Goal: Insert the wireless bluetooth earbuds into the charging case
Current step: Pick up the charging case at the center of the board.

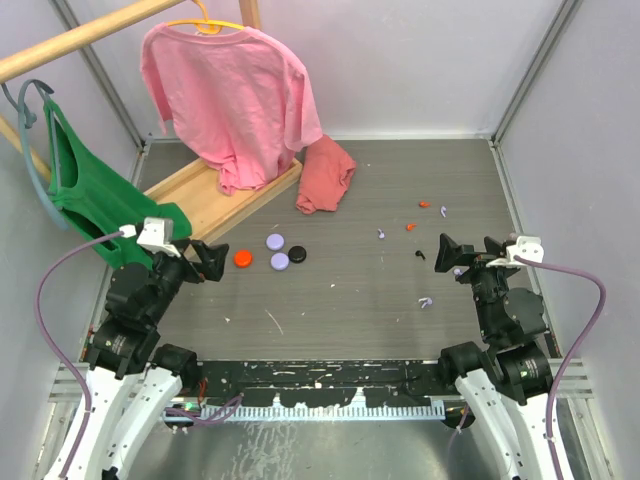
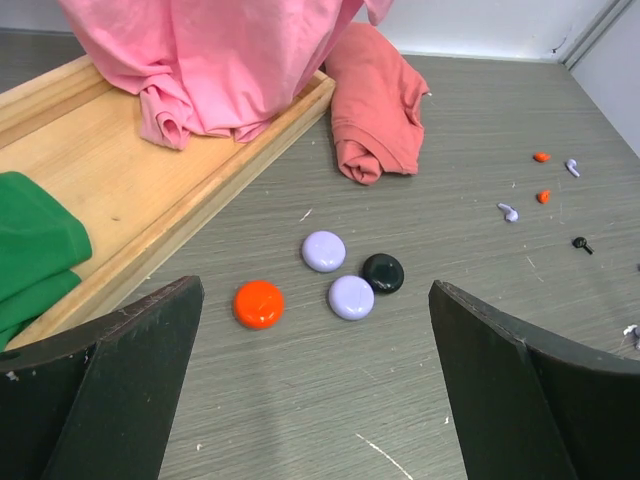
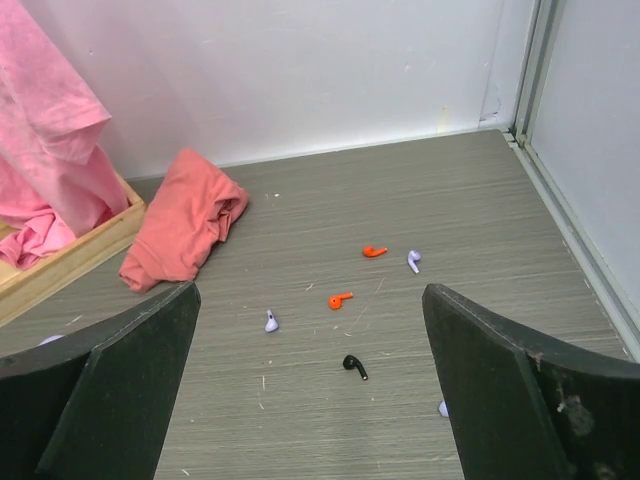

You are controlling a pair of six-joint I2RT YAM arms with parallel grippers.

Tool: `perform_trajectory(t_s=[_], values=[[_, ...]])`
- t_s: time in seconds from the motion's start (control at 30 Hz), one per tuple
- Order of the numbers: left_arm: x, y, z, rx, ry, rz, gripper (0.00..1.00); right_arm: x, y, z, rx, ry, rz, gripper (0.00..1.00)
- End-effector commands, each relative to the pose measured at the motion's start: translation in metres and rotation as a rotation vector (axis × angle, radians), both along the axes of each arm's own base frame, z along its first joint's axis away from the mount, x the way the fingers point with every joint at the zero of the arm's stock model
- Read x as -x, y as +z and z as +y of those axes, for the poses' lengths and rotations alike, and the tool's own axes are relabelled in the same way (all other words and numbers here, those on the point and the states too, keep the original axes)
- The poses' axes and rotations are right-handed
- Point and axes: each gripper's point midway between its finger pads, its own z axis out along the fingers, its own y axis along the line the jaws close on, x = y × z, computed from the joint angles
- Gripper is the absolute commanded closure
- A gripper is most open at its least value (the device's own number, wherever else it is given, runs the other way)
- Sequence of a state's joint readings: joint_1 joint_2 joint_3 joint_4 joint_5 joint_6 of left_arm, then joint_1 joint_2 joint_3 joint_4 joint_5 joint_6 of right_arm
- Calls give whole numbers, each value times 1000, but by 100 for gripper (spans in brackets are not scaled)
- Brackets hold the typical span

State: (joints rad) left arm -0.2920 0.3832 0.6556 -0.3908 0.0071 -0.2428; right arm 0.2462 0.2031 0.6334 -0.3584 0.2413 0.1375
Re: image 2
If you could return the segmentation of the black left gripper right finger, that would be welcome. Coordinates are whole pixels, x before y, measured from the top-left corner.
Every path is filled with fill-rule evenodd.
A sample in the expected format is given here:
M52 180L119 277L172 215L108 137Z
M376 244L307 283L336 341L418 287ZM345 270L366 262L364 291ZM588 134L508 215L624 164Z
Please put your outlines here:
M429 310L470 479L636 479L639 363L448 282Z

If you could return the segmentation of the orange earbud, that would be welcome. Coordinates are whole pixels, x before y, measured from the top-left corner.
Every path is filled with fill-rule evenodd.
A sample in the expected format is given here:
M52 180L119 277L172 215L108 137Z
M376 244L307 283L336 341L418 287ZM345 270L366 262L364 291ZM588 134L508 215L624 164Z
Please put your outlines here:
M550 193L549 190L544 190L544 191L539 192L536 195L536 198L537 198L539 203L546 204L550 200L550 195L551 195L551 193Z
M539 163L545 163L551 159L551 155L546 152L536 152L533 159Z

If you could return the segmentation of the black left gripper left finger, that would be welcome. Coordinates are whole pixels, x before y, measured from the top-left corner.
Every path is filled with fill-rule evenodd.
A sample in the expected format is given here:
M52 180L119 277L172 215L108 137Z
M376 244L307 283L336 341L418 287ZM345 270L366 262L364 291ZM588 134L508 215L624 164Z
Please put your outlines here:
M157 478L203 300L182 277L2 353L2 478Z

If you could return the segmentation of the orange earbud case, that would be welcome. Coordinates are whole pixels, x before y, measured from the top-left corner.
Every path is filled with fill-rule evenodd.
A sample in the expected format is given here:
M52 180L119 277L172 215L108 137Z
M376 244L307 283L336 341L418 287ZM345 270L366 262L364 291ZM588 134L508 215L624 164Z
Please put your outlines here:
M233 300L237 321L250 329L267 329L275 325L285 310L281 290L274 284L256 280L241 286Z

